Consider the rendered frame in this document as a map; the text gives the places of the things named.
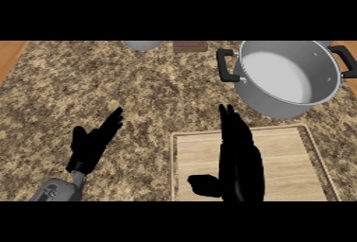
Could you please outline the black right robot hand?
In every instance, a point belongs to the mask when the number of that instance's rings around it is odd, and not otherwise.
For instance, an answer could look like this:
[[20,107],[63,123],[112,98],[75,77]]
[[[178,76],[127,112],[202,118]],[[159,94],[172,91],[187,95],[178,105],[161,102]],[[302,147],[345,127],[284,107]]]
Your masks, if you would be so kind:
[[261,202],[265,196],[265,175],[259,149],[252,132],[233,106],[218,105],[221,144],[218,176],[189,175],[187,182],[197,196],[227,202]]

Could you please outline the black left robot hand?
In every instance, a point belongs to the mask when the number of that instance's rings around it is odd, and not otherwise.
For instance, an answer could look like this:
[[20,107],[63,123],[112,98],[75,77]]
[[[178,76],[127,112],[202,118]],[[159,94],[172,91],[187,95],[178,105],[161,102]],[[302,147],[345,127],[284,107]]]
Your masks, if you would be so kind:
[[122,126],[122,109],[116,108],[102,126],[87,132],[81,126],[72,129],[71,158],[65,170],[88,174],[100,160],[106,145]]

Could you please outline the pale wooden tray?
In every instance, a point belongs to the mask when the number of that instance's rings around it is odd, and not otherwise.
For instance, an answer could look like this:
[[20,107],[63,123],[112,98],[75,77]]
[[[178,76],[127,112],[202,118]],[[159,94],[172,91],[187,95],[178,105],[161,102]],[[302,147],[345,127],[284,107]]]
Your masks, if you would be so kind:
[[171,135],[174,201],[339,200],[305,124]]

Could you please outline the grey metal pot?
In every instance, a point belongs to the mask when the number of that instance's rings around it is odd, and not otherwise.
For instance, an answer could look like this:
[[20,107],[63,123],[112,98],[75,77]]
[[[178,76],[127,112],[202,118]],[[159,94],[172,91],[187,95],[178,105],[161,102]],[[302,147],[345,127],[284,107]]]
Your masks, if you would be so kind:
[[259,114],[293,118],[327,102],[342,81],[357,78],[357,60],[342,45],[321,41],[245,41],[217,51],[220,80]]

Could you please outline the grey round bowl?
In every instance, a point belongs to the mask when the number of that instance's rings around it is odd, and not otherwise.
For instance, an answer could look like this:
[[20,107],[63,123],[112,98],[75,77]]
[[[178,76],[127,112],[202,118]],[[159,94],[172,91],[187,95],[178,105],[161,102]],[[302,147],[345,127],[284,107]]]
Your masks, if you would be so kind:
[[135,51],[147,51],[161,45],[161,41],[125,41],[124,44]]

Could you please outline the dark brown wooden block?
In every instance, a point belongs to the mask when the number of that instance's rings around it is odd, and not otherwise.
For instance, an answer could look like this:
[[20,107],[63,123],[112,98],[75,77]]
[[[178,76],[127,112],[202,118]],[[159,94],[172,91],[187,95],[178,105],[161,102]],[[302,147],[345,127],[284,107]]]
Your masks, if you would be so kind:
[[172,51],[175,53],[187,52],[205,52],[208,50],[208,44],[205,41],[174,41]]

